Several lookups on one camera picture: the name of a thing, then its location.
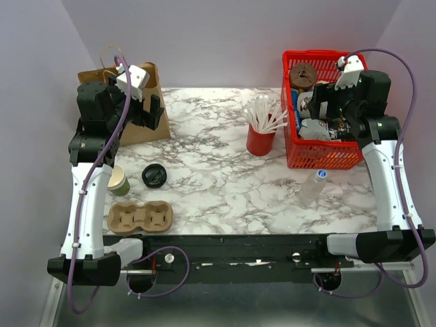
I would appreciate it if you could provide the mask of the black coffee cup lid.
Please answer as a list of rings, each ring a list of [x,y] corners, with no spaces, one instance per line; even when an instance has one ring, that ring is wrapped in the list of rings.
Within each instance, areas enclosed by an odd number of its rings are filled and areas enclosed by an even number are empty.
[[[142,171],[142,181],[147,187],[157,189],[167,180],[166,169],[159,163],[152,163]]]

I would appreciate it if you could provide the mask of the green paper coffee cup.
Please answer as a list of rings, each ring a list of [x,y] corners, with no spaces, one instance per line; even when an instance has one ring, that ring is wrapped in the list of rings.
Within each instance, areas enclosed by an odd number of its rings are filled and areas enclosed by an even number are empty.
[[[108,182],[108,191],[115,196],[126,196],[130,191],[130,184],[122,167],[115,165]]]

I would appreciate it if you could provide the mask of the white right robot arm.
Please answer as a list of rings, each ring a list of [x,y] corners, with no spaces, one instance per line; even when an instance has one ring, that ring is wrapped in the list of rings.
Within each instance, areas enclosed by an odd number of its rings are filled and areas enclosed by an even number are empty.
[[[328,118],[344,118],[367,164],[377,207],[377,229],[358,234],[330,234],[313,250],[323,267],[346,255],[365,263],[409,262],[420,255],[419,244],[428,249],[435,232],[422,225],[411,198],[403,151],[397,149],[401,126],[385,113],[391,79],[384,72],[364,69],[355,83],[317,84],[308,108],[316,119],[327,104]]]

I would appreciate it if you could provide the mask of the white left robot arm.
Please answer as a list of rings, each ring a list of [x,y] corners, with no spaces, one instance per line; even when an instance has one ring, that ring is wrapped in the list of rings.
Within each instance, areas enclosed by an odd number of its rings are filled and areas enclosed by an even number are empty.
[[[135,73],[77,88],[80,118],[68,146],[73,178],[69,223],[59,257],[47,263],[48,273],[64,283],[113,286],[125,265],[143,269],[150,264],[151,252],[139,240],[105,247],[102,234],[106,192],[123,130],[130,123],[155,130],[164,112],[157,95],[144,110],[147,80]]]

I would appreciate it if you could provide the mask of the black coffee bag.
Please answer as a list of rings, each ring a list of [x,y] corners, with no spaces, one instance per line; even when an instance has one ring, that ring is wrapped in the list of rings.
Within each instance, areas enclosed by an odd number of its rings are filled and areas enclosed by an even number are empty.
[[[350,124],[342,118],[329,121],[328,132],[331,141],[353,142],[355,140]]]

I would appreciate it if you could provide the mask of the grey coffee bag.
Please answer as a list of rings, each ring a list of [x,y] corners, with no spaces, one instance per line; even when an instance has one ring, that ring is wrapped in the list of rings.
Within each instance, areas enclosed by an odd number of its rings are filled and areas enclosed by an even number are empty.
[[[301,119],[310,119],[311,114],[308,104],[312,100],[313,91],[306,91],[298,94],[297,97],[297,111]]]

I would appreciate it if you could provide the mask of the brown paper bag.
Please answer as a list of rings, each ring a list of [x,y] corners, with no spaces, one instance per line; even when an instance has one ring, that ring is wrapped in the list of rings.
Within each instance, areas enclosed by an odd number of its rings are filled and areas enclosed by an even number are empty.
[[[143,89],[143,110],[151,113],[151,96],[156,95],[160,100],[160,107],[163,108],[163,114],[159,119],[159,125],[156,130],[151,130],[146,127],[139,127],[130,123],[126,126],[121,137],[120,145],[129,146],[134,144],[142,144],[146,142],[165,140],[171,138],[170,126],[166,106],[164,102],[161,85],[159,82],[159,74],[156,64],[151,62],[139,63],[138,67],[145,70],[150,78]],[[93,80],[107,82],[108,78],[116,72],[115,68],[103,67],[91,71],[78,72],[79,83],[90,82]]]

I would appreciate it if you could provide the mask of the grey crumpled pouch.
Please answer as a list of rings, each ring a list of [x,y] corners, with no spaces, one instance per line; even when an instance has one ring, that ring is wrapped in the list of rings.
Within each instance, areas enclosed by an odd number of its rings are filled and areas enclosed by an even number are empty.
[[[298,135],[303,140],[330,141],[328,124],[319,119],[303,119]]]

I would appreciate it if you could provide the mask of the red plastic basket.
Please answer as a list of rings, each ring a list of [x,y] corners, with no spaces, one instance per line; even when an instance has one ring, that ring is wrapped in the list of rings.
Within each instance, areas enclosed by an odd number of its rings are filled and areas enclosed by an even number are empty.
[[[303,140],[296,131],[290,69],[298,63],[309,63],[317,70],[320,80],[335,82],[340,76],[335,65],[346,55],[337,50],[286,50],[282,55],[281,109],[288,113],[283,130],[287,166],[291,169],[349,170],[363,160],[356,142]]]

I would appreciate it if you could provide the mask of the red cup with straws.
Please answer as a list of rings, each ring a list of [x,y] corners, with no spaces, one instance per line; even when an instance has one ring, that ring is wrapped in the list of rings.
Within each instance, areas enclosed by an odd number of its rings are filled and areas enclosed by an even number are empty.
[[[258,157],[269,154],[277,130],[287,126],[288,113],[274,108],[269,96],[260,95],[243,106],[242,114],[249,124],[247,150]]]

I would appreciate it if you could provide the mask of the clear plastic water bottle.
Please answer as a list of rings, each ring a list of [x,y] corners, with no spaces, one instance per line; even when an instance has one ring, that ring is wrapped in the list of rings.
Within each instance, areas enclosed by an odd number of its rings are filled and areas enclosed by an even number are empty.
[[[298,201],[304,206],[310,205],[319,197],[326,186],[326,182],[326,170],[317,170],[308,175],[296,194]]]

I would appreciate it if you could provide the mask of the brown cardboard cup carrier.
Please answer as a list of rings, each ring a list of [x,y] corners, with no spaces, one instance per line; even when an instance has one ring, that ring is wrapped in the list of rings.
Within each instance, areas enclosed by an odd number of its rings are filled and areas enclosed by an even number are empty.
[[[136,232],[164,233],[172,227],[174,211],[165,201],[117,202],[109,210],[107,225],[115,234],[129,236]]]

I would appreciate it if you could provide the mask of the black mounting base rail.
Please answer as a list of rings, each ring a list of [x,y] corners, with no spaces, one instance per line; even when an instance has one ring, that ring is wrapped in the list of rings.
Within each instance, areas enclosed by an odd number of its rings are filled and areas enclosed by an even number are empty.
[[[353,267],[330,255],[323,234],[139,235],[143,262],[132,269],[156,270],[159,284],[308,283],[312,271]]]

